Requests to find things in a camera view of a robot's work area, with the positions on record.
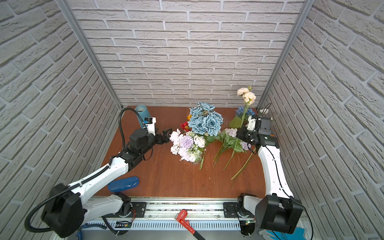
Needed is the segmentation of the red gerbera flower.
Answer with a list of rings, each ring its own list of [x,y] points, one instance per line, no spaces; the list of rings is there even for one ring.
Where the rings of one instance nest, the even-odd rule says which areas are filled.
[[[192,129],[189,127],[189,123],[188,122],[184,122],[181,124],[181,128],[185,131],[185,132],[190,132]]]

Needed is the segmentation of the pink lilac flower bouquet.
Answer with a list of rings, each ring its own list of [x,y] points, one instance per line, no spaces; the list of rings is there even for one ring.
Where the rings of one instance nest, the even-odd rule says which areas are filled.
[[[170,148],[171,153],[178,155],[180,161],[190,162],[190,155],[199,153],[203,154],[204,159],[207,141],[203,136],[195,134],[192,131],[183,134],[177,129],[172,132],[170,141],[173,144]]]

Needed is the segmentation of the teal ceramic vase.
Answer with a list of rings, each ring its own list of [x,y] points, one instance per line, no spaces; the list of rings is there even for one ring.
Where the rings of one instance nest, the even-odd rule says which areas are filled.
[[[151,114],[148,110],[148,108],[144,105],[139,105],[135,108],[135,111],[139,114],[140,117],[138,117],[138,121],[140,123],[140,126],[142,128],[145,127],[143,121],[145,120],[145,118],[151,118]]]

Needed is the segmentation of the peach carnation stem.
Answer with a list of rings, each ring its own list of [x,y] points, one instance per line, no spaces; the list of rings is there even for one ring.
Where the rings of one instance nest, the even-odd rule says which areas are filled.
[[[250,108],[256,100],[256,95],[252,92],[252,87],[240,88],[239,90],[237,90],[237,96],[242,98],[244,102],[245,112],[247,111],[247,108]],[[241,118],[234,117],[234,119],[230,122],[230,128],[224,130],[225,134],[229,136],[229,139],[226,141],[225,147],[227,149],[233,150],[231,157],[229,158],[228,162],[224,167],[224,170],[228,167],[235,153],[243,153],[248,150],[247,144],[244,144],[243,141],[237,138],[237,131],[240,130],[241,127],[245,126],[246,122],[248,121],[247,119],[245,119],[245,112]]]

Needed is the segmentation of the clear ribbed glass vase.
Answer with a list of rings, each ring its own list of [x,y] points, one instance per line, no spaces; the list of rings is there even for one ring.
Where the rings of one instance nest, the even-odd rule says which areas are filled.
[[[203,154],[191,154],[190,155],[190,162],[194,165],[199,165],[203,159]]]

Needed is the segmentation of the pale blue rose bunch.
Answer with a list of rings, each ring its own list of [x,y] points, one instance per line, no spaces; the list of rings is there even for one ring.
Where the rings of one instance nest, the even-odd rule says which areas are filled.
[[[195,107],[190,108],[188,125],[195,134],[214,137],[219,134],[224,118],[215,108],[204,102],[198,102]]]

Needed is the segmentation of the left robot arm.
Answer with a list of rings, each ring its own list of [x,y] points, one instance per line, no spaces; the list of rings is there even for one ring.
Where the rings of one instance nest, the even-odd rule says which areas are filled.
[[[168,143],[171,133],[171,129],[162,134],[153,134],[145,129],[135,130],[125,149],[112,157],[108,164],[68,186],[55,186],[50,200],[44,205],[42,221],[51,231],[65,238],[93,219],[116,213],[128,215],[131,199],[122,191],[95,201],[91,198],[113,180],[135,168],[155,145]]]

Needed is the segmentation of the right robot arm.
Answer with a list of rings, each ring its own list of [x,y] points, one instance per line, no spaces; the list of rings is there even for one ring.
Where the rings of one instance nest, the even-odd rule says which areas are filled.
[[[253,223],[259,229],[293,234],[304,207],[300,200],[294,198],[288,186],[280,158],[279,141],[272,135],[271,119],[250,116],[248,126],[243,126],[237,137],[248,148],[257,148],[266,185],[264,197],[247,194],[238,197],[238,216],[253,217]]]

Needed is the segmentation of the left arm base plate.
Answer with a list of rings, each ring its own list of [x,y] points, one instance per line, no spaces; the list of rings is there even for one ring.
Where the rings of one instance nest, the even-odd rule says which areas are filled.
[[[106,215],[106,218],[129,218],[132,219],[134,214],[136,214],[135,218],[144,218],[146,213],[146,202],[131,202],[131,206],[129,210],[125,213],[118,212],[115,214]]]

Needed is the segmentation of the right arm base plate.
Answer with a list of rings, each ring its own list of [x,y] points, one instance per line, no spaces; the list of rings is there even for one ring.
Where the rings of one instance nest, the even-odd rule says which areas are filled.
[[[223,209],[224,209],[224,217],[226,219],[229,219],[229,218],[253,219],[254,218],[254,215],[251,212],[238,207],[237,203],[235,202],[224,202]]]

